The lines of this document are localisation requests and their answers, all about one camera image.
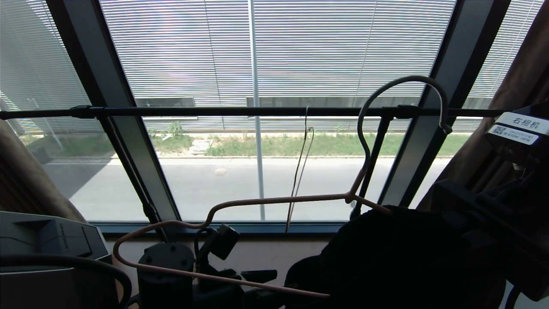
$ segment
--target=black garment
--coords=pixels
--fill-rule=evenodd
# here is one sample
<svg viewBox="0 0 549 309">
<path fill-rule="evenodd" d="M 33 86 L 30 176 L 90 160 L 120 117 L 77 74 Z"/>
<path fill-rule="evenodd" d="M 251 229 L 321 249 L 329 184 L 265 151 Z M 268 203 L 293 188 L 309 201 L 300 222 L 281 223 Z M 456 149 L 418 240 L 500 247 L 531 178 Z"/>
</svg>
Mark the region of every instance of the black garment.
<svg viewBox="0 0 549 309">
<path fill-rule="evenodd" d="M 292 266 L 286 286 L 331 297 L 292 296 L 286 308 L 497 308 L 505 280 L 494 265 L 471 263 L 469 242 L 439 214 L 388 207 L 392 217 L 364 213 Z"/>
</svg>

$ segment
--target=label with chinese text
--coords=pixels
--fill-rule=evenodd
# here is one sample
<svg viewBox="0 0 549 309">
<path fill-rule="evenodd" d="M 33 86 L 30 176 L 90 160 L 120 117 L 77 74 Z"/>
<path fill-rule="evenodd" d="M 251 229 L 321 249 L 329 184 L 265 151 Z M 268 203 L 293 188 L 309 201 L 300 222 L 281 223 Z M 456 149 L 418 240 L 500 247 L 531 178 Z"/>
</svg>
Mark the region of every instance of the label with chinese text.
<svg viewBox="0 0 549 309">
<path fill-rule="evenodd" d="M 496 120 L 496 123 L 503 123 L 528 131 L 549 135 L 549 120 L 545 119 L 505 112 Z"/>
<path fill-rule="evenodd" d="M 492 126 L 492 128 L 490 129 L 490 131 L 488 131 L 488 133 L 500 135 L 502 137 L 505 137 L 506 139 L 517 141 L 526 145 L 532 145 L 539 137 L 532 133 L 522 132 L 519 130 L 511 129 L 506 126 L 497 125 L 497 124 Z"/>
</svg>

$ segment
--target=concrete pavement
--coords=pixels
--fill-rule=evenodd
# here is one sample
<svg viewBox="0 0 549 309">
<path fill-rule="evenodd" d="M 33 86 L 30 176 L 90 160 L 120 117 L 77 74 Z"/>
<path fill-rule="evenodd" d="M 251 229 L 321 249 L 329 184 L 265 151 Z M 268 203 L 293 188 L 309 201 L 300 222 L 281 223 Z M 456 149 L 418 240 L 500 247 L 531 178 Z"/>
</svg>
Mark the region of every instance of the concrete pavement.
<svg viewBox="0 0 549 309">
<path fill-rule="evenodd" d="M 366 198 L 377 200 L 393 158 L 380 158 L 374 169 Z M 416 205 L 450 159 L 436 159 L 429 170 Z M 360 158 L 307 160 L 299 195 L 335 194 L 348 191 Z M 161 159 L 181 217 L 204 220 L 209 209 L 221 202 L 259 197 L 255 159 Z M 266 158 L 265 196 L 288 196 L 297 159 Z M 53 161 L 44 165 L 59 190 L 88 220 L 147 220 L 141 202 L 120 161 Z M 267 220 L 285 220 L 288 205 L 266 205 Z M 351 207 L 344 201 L 297 203 L 292 220 L 347 220 Z M 223 209 L 214 220 L 259 220 L 259 206 Z"/>
</svg>

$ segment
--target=gray machine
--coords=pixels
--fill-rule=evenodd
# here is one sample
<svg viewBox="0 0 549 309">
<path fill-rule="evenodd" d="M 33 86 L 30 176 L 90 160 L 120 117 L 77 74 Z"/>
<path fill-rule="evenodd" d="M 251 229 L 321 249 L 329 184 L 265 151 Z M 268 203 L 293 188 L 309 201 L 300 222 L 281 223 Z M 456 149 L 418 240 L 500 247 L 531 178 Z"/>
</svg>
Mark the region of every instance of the gray machine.
<svg viewBox="0 0 549 309">
<path fill-rule="evenodd" d="M 63 255 L 112 263 L 98 228 L 51 216 L 0 211 L 0 259 Z M 112 276 L 82 268 L 0 267 L 0 308 L 118 307 Z"/>
</svg>

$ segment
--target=curtain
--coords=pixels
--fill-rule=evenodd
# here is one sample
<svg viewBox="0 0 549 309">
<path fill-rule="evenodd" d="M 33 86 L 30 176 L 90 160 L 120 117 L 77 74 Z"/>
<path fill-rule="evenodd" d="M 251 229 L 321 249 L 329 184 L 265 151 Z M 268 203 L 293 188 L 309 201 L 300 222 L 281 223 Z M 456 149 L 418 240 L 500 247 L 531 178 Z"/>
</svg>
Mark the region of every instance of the curtain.
<svg viewBox="0 0 549 309">
<path fill-rule="evenodd" d="M 546 102 L 549 97 L 548 51 L 549 3 L 545 2 L 489 108 L 515 110 L 539 102 L 548 104 Z M 497 187 L 513 178 L 512 164 L 502 160 L 484 137 L 494 122 L 494 118 L 483 119 L 476 131 L 442 171 L 437 181 L 450 179 L 478 193 Z M 434 212 L 449 210 L 431 208 L 432 190 L 433 188 L 425 195 L 417 209 Z"/>
<path fill-rule="evenodd" d="M 4 120 L 0 120 L 0 150 L 1 211 L 44 214 L 86 222 Z"/>
</svg>

